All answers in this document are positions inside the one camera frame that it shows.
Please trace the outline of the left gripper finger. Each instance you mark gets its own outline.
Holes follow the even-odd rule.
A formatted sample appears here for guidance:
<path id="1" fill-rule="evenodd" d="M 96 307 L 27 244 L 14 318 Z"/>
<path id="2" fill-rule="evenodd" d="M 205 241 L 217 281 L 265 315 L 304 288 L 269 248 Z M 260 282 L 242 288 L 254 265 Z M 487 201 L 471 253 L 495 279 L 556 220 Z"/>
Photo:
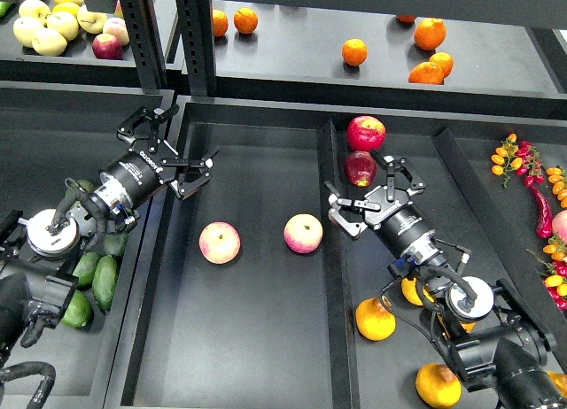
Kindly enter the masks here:
<path id="1" fill-rule="evenodd" d="M 147 148 L 151 154 L 155 154 L 158 151 L 160 143 L 159 127 L 171 120 L 178 112 L 178 104 L 173 104 L 166 110 L 156 108 L 153 111 L 142 106 L 121 122 L 116 131 L 117 138 L 133 145 L 138 139 L 135 130 L 142 125 L 148 125 Z"/>
<path id="2" fill-rule="evenodd" d="M 199 159 L 163 158 L 161 166 L 164 183 L 174 191 L 179 200 L 191 197 L 210 182 L 214 157 L 219 149 L 212 149 Z"/>

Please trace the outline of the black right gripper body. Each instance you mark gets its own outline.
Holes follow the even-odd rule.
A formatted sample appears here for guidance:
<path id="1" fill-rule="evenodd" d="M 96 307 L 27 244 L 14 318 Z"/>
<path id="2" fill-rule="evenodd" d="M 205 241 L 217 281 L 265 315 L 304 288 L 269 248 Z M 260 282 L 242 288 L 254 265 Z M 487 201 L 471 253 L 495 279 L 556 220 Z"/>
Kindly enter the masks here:
<path id="1" fill-rule="evenodd" d="M 404 189 L 377 186 L 365 195 L 365 201 L 380 206 L 366 211 L 365 223 L 397 259 L 430 259 L 437 249 L 433 243 L 434 225 L 411 201 Z"/>

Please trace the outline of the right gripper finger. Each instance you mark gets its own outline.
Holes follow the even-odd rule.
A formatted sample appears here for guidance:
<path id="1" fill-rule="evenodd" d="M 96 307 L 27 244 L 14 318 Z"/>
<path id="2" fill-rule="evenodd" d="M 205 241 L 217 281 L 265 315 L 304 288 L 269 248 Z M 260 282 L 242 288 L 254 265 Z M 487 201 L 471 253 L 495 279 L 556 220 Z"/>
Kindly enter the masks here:
<path id="1" fill-rule="evenodd" d="M 395 158 L 394 156 L 384 156 L 379 150 L 373 149 L 370 155 L 386 171 L 385 200 L 393 203 L 396 196 L 404 193 L 408 198 L 424 192 L 426 183 L 422 176 L 417 172 L 415 166 L 405 157 Z M 405 178 L 406 187 L 397 185 L 398 177 Z"/>
<path id="2" fill-rule="evenodd" d="M 325 181 L 323 184 L 330 192 L 328 196 L 329 220 L 352 239 L 358 239 L 369 227 L 366 220 L 363 219 L 364 214 L 366 212 L 381 212 L 381 204 L 342 197 L 330 181 Z"/>

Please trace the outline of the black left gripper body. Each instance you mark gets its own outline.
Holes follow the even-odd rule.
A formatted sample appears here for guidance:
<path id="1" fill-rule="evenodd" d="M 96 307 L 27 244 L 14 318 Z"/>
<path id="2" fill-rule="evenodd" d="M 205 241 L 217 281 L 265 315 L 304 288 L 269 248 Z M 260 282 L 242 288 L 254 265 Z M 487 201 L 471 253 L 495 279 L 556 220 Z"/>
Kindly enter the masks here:
<path id="1" fill-rule="evenodd" d="M 179 158 L 167 141 L 149 138 L 134 140 L 128 150 L 99 174 L 99 196 L 110 207 L 137 208 L 157 191 L 175 181 L 176 167 L 164 160 Z"/>

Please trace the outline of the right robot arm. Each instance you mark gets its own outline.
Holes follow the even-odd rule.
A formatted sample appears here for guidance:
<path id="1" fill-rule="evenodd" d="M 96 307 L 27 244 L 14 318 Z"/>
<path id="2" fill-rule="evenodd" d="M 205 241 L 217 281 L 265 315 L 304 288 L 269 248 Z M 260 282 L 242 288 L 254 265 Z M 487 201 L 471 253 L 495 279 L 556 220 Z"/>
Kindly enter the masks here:
<path id="1" fill-rule="evenodd" d="M 353 239 L 373 231 L 395 257 L 388 267 L 394 281 L 415 280 L 431 315 L 423 334 L 466 390 L 494 390 L 500 408 L 564 408 L 565 396 L 544 369 L 556 347 L 552 332 L 508 281 L 489 284 L 449 263 L 434 224 L 412 200 L 425 184 L 406 158 L 377 150 L 371 157 L 386 179 L 362 199 L 324 183 L 330 221 Z"/>

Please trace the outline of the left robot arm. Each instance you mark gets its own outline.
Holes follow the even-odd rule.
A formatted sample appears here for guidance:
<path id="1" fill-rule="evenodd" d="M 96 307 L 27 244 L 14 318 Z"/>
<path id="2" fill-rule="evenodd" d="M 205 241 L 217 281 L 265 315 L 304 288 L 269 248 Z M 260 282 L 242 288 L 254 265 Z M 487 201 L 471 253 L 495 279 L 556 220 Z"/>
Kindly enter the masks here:
<path id="1" fill-rule="evenodd" d="M 117 129 L 128 150 L 100 171 L 97 188 L 68 178 L 56 208 L 29 219 L 13 210 L 2 220 L 1 382 L 38 377 L 28 407 L 44 407 L 55 367 L 43 361 L 9 365 L 8 359 L 16 344 L 35 345 L 46 328 L 55 328 L 69 313 L 81 257 L 106 238 L 130 232 L 140 218 L 139 206 L 161 189 L 170 187 L 184 200 L 210 181 L 214 151 L 184 158 L 160 135 L 161 125 L 178 111 L 176 104 L 166 110 L 138 108 Z"/>

